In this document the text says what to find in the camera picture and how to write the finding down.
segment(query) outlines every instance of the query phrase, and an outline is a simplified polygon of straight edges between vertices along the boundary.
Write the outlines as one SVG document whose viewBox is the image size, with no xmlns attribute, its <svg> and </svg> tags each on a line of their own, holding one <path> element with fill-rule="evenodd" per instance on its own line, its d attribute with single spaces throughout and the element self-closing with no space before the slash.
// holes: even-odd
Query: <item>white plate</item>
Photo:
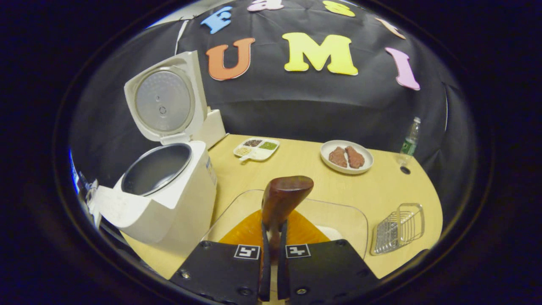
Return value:
<svg viewBox="0 0 542 305">
<path fill-rule="evenodd" d="M 335 150 L 335 148 L 337 147 L 340 147 L 342 149 L 345 149 L 346 147 L 348 146 L 352 146 L 354 147 L 354 149 L 360 153 L 363 158 L 365 158 L 365 163 L 363 164 L 362 167 L 360 168 L 351 168 L 350 167 L 350 164 L 348 164 L 348 156 L 346 153 L 344 153 L 344 156 L 346 158 L 346 163 L 347 163 L 347 167 L 344 168 L 344 167 L 340 167 L 338 166 L 337 164 L 335 163 L 332 163 L 330 160 L 329 160 L 329 157 L 330 157 L 330 153 L 332 151 Z M 372 164 L 373 164 L 373 156 L 371 155 L 371 153 L 363 146 L 359 145 L 359 144 L 355 144 L 353 142 L 350 142 L 350 141 L 344 141 L 344 140 L 333 140 L 333 141 L 329 141 L 329 142 L 326 142 L 324 144 L 322 144 L 322 147 L 320 148 L 320 156 L 322 157 L 322 160 L 324 161 L 324 163 L 331 167 L 332 169 L 336 170 L 336 171 L 339 171 L 341 173 L 344 173 L 344 174 L 351 174 L 351 175 L 356 175 L 356 174 L 361 174 L 361 173 L 364 173 L 366 171 L 368 171 Z"/>
<path fill-rule="evenodd" d="M 252 147 L 252 146 L 245 146 L 243 144 L 245 144 L 247 141 L 250 141 L 250 140 L 261 140 L 261 142 L 255 146 L 255 147 Z M 276 147 L 274 149 L 265 149 L 265 148 L 259 148 L 260 146 L 262 146 L 265 142 L 271 142 L 271 143 L 274 143 L 276 144 Z M 266 160 L 267 158 L 271 157 L 271 155 L 279 148 L 280 146 L 280 142 L 279 141 L 275 141 L 275 140 L 272 140 L 272 139 L 267 139 L 267 138 L 260 138 L 260 137 L 252 137 L 252 138 L 248 138 L 246 140 L 244 140 L 241 144 L 239 144 L 235 149 L 234 149 L 234 155 L 236 155 L 237 157 L 243 157 L 243 155 L 240 155 L 240 154 L 237 154 L 235 153 L 237 151 L 237 149 L 239 148 L 246 148 L 246 149 L 249 149 L 250 152 L 249 154 L 252 154 L 250 157 L 248 157 L 247 159 L 252 159 L 252 160 L 256 160 L 256 161 L 263 161 L 263 160 Z"/>
</svg>

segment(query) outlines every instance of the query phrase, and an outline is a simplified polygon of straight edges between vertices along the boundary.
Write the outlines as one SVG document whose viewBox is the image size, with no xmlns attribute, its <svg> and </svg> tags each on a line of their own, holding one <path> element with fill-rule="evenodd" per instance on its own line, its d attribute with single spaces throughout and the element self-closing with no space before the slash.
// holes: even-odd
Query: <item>pink letter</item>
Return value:
<svg viewBox="0 0 542 305">
<path fill-rule="evenodd" d="M 393 60 L 395 60 L 397 72 L 399 73 L 399 76 L 395 78 L 397 82 L 403 87 L 420 90 L 420 85 L 414 79 L 414 74 L 412 73 L 412 69 L 410 68 L 410 65 L 408 63 L 408 55 L 392 48 L 385 49 L 386 51 L 388 51 L 388 53 L 391 54 Z"/>
<path fill-rule="evenodd" d="M 279 10 L 283 8 L 282 0 L 256 0 L 247 8 L 249 11 Z"/>
</svg>

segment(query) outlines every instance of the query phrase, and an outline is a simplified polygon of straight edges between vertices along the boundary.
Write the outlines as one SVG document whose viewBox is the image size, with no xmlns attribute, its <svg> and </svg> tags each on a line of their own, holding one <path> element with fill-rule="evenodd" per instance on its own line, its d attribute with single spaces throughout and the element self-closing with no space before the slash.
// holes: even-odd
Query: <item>stainless steel pot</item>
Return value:
<svg viewBox="0 0 542 305">
<path fill-rule="evenodd" d="M 184 143 L 153 148 L 128 168 L 120 187 L 130 194 L 152 194 L 175 179 L 188 165 L 190 158 L 192 149 Z"/>
</svg>

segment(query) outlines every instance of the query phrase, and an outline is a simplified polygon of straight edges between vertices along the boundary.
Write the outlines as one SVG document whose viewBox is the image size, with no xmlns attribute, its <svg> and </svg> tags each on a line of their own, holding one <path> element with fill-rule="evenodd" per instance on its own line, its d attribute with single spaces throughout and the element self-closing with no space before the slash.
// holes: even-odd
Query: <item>foam letter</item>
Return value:
<svg viewBox="0 0 542 305">
<path fill-rule="evenodd" d="M 410 64 L 408 63 L 408 55 L 392 48 L 385 49 L 386 51 L 388 51 L 388 53 L 391 54 L 393 60 L 395 60 L 397 72 L 399 73 L 399 76 L 395 78 L 397 82 L 403 87 L 420 90 L 420 85 L 414 79 L 414 74 L 412 73 L 412 69 L 410 68 Z"/>
<path fill-rule="evenodd" d="M 348 16 L 348 17 L 354 17 L 355 16 L 354 12 L 351 11 L 350 8 L 347 7 L 344 4 L 340 4 L 340 3 L 332 2 L 332 1 L 322 1 L 322 3 L 326 7 L 326 9 L 328 11 L 330 11 L 330 12 L 345 15 L 345 16 Z"/>
<path fill-rule="evenodd" d="M 220 45 L 207 50 L 209 75 L 216 80 L 227 80 L 243 75 L 250 66 L 250 45 L 254 41 L 256 40 L 250 37 L 234 42 L 238 59 L 237 65 L 233 68 L 224 67 L 224 51 L 228 49 L 228 45 Z"/>
<path fill-rule="evenodd" d="M 224 7 L 220 9 L 218 12 L 207 17 L 200 24 L 207 24 L 209 28 L 211 28 L 211 34 L 214 34 L 220 31 L 223 27 L 230 24 L 231 20 L 225 20 L 225 19 L 228 19 L 231 17 L 230 12 L 228 12 L 231 9 L 232 7 Z"/>
<path fill-rule="evenodd" d="M 390 32 L 394 33 L 395 36 L 399 37 L 399 38 L 402 38 L 402 39 L 407 39 L 405 36 L 401 35 L 398 31 L 397 31 L 397 28 L 392 26 L 388 21 L 386 20 L 383 20 L 383 19 L 380 19 L 380 18 L 375 18 L 376 20 L 382 22 L 382 24 L 386 27 L 386 29 L 388 29 Z"/>
<path fill-rule="evenodd" d="M 308 64 L 303 61 L 303 54 L 307 56 L 313 67 L 320 71 L 327 58 L 331 63 L 327 69 L 333 73 L 358 75 L 358 70 L 352 63 L 348 37 L 328 35 L 321 45 L 318 45 L 305 33 L 286 33 L 282 38 L 288 40 L 290 45 L 290 61 L 284 65 L 286 71 L 307 71 Z"/>
<path fill-rule="evenodd" d="M 249 11 L 261 11 L 261 10 L 279 10 L 283 8 L 282 0 L 256 0 L 252 2 L 252 5 L 247 7 Z"/>
</svg>

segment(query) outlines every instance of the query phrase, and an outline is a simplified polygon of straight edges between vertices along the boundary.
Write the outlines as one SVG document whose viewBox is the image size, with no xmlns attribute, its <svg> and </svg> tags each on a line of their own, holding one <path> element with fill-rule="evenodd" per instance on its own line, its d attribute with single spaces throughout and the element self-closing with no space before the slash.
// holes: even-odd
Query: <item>orange letter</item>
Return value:
<svg viewBox="0 0 542 305">
<path fill-rule="evenodd" d="M 388 29 L 390 32 L 392 32 L 395 36 L 397 36 L 399 38 L 402 38 L 402 39 L 407 39 L 405 36 L 403 36 L 403 34 L 400 34 L 397 31 L 397 28 L 392 26 L 388 21 L 386 21 L 384 19 L 380 19 L 380 18 L 375 18 L 375 19 L 380 21 L 386 27 L 386 29 Z"/>
<path fill-rule="evenodd" d="M 256 41 L 254 38 L 240 39 L 234 42 L 237 47 L 237 65 L 233 68 L 224 67 L 224 51 L 228 45 L 220 45 L 207 50 L 209 57 L 209 75 L 216 80 L 237 78 L 248 70 L 250 66 L 250 45 Z"/>
</svg>

